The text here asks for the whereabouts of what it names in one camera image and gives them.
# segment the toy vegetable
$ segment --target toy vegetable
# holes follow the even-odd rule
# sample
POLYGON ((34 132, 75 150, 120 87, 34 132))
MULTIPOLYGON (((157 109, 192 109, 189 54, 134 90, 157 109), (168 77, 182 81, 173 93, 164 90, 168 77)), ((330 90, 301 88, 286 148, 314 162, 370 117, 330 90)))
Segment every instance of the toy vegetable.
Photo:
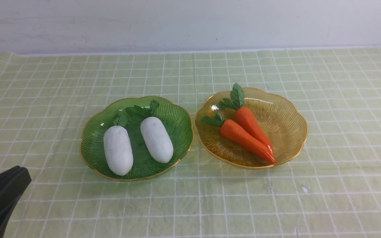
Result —
POLYGON ((225 108, 236 110, 234 121, 236 121, 236 123, 245 129, 251 136, 266 146, 269 149, 270 154, 273 155, 273 148, 269 138, 258 125, 257 119, 255 119, 252 111, 245 107, 244 99, 245 92, 239 84, 235 83, 230 91, 230 99, 224 98, 218 103, 217 107, 221 110, 224 110, 225 108))
POLYGON ((114 126, 104 133, 104 153, 108 167, 116 175, 126 175, 133 166, 132 146, 129 134, 124 126, 127 116, 123 113, 115 115, 114 126))
POLYGON ((252 153, 256 154, 263 160, 275 164, 275 160, 273 155, 271 154, 270 150, 263 145, 261 142, 259 142, 257 139, 255 139, 253 136, 251 136, 247 131, 245 131, 239 124, 234 122, 231 119, 225 120, 218 112, 214 112, 215 117, 210 116, 204 116, 201 117, 201 121, 220 127, 220 134, 227 139, 230 139, 245 149, 251 151, 252 153))
POLYGON ((125 111, 135 122, 143 119, 141 133, 145 145, 154 160, 165 164, 173 157, 174 150, 163 122, 153 116, 159 105, 157 101, 153 100, 149 105, 149 110, 135 105, 126 108, 125 111))

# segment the scalloped plate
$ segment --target scalloped plate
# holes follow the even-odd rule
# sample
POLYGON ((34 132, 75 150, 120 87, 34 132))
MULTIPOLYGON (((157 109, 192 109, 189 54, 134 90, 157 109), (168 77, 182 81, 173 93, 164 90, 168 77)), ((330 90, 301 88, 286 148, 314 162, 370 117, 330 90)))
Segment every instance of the scalloped plate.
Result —
POLYGON ((80 155, 87 166, 105 178, 123 182, 138 181, 161 175, 174 167, 190 150, 192 140, 191 117, 183 107, 157 96, 125 98, 113 102, 86 123, 82 133, 80 155), (125 128, 132 144, 133 167, 124 176, 116 175, 109 169, 106 161, 104 133, 111 126, 112 119, 119 110, 134 105, 147 107, 152 100, 160 104, 154 115, 163 122, 173 143, 173 158, 166 164, 155 161, 145 146, 140 126, 131 122, 125 128))
MULTIPOLYGON (((222 137, 218 127, 205 124, 199 119, 201 116, 213 116, 212 106, 223 98, 230 98, 230 91, 214 94, 196 113, 195 126, 202 146, 216 158, 244 169, 266 169, 294 159, 307 140, 307 121, 282 96, 255 88, 243 90, 245 106, 252 110, 258 124, 271 140, 276 164, 263 161, 237 143, 222 137)), ((227 109, 219 113, 226 119, 233 119, 234 110, 227 109)))

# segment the gold plate rim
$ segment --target gold plate rim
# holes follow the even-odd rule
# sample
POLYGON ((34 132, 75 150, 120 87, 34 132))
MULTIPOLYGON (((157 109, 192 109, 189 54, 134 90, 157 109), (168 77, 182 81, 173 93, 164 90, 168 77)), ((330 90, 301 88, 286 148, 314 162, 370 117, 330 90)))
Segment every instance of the gold plate rim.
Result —
POLYGON ((295 159, 295 158, 301 153, 302 149, 304 148, 305 142, 307 141, 308 134, 309 134, 309 132, 310 132, 310 128, 308 127, 307 120, 305 120, 305 118, 299 113, 299 111, 298 111, 298 109, 296 108, 295 104, 293 104, 291 101, 289 101, 289 99, 287 99, 287 98, 285 98, 285 97, 282 97, 282 96, 277 95, 277 94, 271 94, 271 93, 268 93, 268 92, 266 92, 266 91, 264 91, 264 90, 261 90, 261 89, 257 89, 257 88, 253 88, 253 87, 245 87, 245 88, 242 88, 242 89, 243 89, 243 90, 245 90, 245 89, 254 89, 254 90, 258 90, 258 91, 260 91, 260 92, 262 92, 262 93, 266 93, 266 94, 268 94, 268 95, 272 95, 272 96, 277 96, 277 97, 280 97, 280 98, 282 98, 282 99, 284 99, 284 100, 290 102, 290 104, 291 104, 291 105, 293 106, 293 108, 295 109, 295 112, 296 112, 297 114, 299 114, 299 115, 302 117, 302 119, 304 120, 305 124, 307 125, 307 132, 306 132, 306 134, 305 134, 305 139, 304 139, 304 141, 303 141, 303 143, 302 143, 301 148, 299 149, 299 151, 298 151, 293 157, 291 157, 291 158, 288 159, 288 160, 282 161, 281 163, 278 163, 278 164, 272 164, 272 165, 268 165, 268 166, 259 166, 259 167, 251 167, 251 166, 244 166, 244 165, 236 164, 236 163, 230 162, 230 161, 228 161, 228 160, 225 160, 224 158, 221 158, 220 156, 218 156, 218 155, 214 154, 213 152, 211 152, 211 151, 204 145, 204 143, 203 143, 202 140, 201 140, 201 137, 199 136, 199 131, 198 131, 198 128, 197 128, 197 126, 196 126, 196 119, 197 119, 196 115, 198 115, 198 113, 202 110, 202 108, 204 107, 204 105, 205 105, 205 104, 206 104, 212 97, 214 97, 214 96, 216 96, 216 95, 218 95, 218 94, 221 94, 221 93, 228 93, 228 92, 230 92, 230 91, 222 91, 222 92, 217 92, 217 93, 211 95, 210 97, 208 97, 207 100, 204 102, 203 106, 200 107, 200 109, 195 113, 195 118, 193 119, 193 124, 195 125, 195 129, 196 129, 196 133, 198 134, 199 142, 200 142, 201 145, 204 147, 204 149, 205 149, 206 151, 208 151, 211 155, 213 155, 214 157, 216 157, 217 159, 219 159, 219 160, 221 160, 221 161, 223 161, 223 162, 225 162, 225 163, 227 163, 227 164, 233 165, 233 166, 238 167, 238 168, 242 168, 242 169, 251 169, 251 170, 268 169, 268 168, 272 168, 272 167, 274 167, 274 166, 278 166, 278 165, 287 163, 287 162, 289 162, 289 161, 295 159))
POLYGON ((153 96, 144 96, 144 97, 140 97, 140 98, 122 98, 122 99, 119 99, 119 100, 117 100, 117 101, 112 102, 111 104, 109 104, 108 106, 106 106, 102 111, 100 111, 99 113, 97 113, 97 114, 91 116, 91 118, 88 119, 88 121, 86 122, 86 124, 85 124, 85 126, 83 127, 83 130, 82 130, 82 137, 81 137, 82 141, 80 142, 79 153, 80 153, 80 158, 81 158, 82 161, 86 164, 86 166, 88 166, 90 169, 92 169, 93 171, 97 172, 97 174, 103 176, 104 178, 107 178, 107 179, 110 179, 110 180, 113 180, 113 181, 117 181, 117 182, 135 182, 135 181, 142 181, 142 180, 147 180, 147 179, 151 179, 151 178, 160 176, 160 175, 164 174, 165 172, 167 172, 168 170, 172 169, 174 166, 176 166, 176 165, 181 161, 181 159, 183 159, 183 158, 185 157, 185 155, 191 150, 191 148, 192 148, 192 144, 193 144, 193 139, 194 139, 194 133, 195 133, 195 131, 193 130, 193 126, 192 126, 192 117, 191 117, 191 115, 189 114, 189 112, 188 112, 186 109, 184 109, 184 107, 182 107, 182 106, 180 106, 180 105, 178 105, 178 104, 174 104, 172 101, 170 101, 170 100, 168 100, 168 99, 166 99, 166 98, 163 98, 163 97, 160 97, 160 96, 155 96, 155 95, 153 95, 153 96), (190 145, 189 145, 188 150, 183 154, 182 157, 180 157, 180 158, 179 158, 174 164, 172 164, 170 167, 164 169, 163 171, 161 171, 161 172, 159 172, 159 173, 157 173, 157 174, 151 175, 151 176, 147 176, 147 177, 143 177, 143 178, 136 178, 136 179, 115 179, 115 178, 111 178, 111 177, 108 177, 108 176, 106 176, 106 175, 101 174, 98 170, 92 168, 91 165, 88 164, 88 162, 85 160, 85 158, 83 158, 83 155, 82 155, 82 144, 83 144, 83 139, 84 139, 84 133, 85 133, 85 128, 86 128, 86 126, 88 126, 88 123, 91 121, 92 118, 94 118, 94 117, 98 116, 99 114, 103 113, 105 110, 107 110, 108 107, 112 106, 112 105, 115 104, 115 103, 118 103, 119 101, 123 101, 123 100, 126 100, 126 99, 143 99, 143 98, 161 98, 161 99, 166 100, 166 101, 168 101, 169 103, 171 103, 171 104, 173 104, 173 105, 175 105, 175 106, 177 106, 177 107, 180 107, 181 109, 183 109, 183 110, 186 112, 186 114, 189 116, 189 119, 191 119, 191 128, 190 128, 190 129, 192 130, 192 140, 191 140, 191 142, 190 142, 190 145))

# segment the grid pattern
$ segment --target grid pattern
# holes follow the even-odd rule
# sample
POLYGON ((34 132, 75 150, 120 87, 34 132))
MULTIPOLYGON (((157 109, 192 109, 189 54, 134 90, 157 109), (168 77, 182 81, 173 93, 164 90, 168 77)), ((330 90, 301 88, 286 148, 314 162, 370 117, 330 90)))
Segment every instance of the grid pattern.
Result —
POLYGON ((6 238, 381 238, 381 48, 135 56, 0 55, 0 172, 32 183, 6 238), (246 171, 194 140, 168 173, 119 183, 80 159, 86 121, 159 95, 194 115, 231 84, 291 100, 310 135, 293 161, 246 171))

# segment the fake carrot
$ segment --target fake carrot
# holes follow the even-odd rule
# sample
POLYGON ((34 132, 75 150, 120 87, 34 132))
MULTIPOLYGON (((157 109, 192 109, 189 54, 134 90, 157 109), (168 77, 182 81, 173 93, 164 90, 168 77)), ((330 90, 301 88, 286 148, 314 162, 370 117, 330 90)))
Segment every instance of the fake carrot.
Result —
POLYGON ((250 152, 256 154, 263 160, 275 164, 273 155, 271 155, 269 149, 251 136, 245 129, 231 119, 225 120, 218 112, 215 111, 215 117, 204 116, 201 117, 201 121, 220 127, 220 134, 227 139, 230 139, 250 152))
POLYGON ((217 107, 220 109, 231 108, 236 110, 234 114, 234 121, 237 122, 242 128, 245 129, 251 136, 261 142, 266 146, 271 155, 273 155, 273 148, 271 146, 271 141, 258 125, 257 119, 255 118, 252 111, 245 107, 245 92, 238 83, 233 85, 230 92, 230 99, 224 98, 218 103, 217 107))

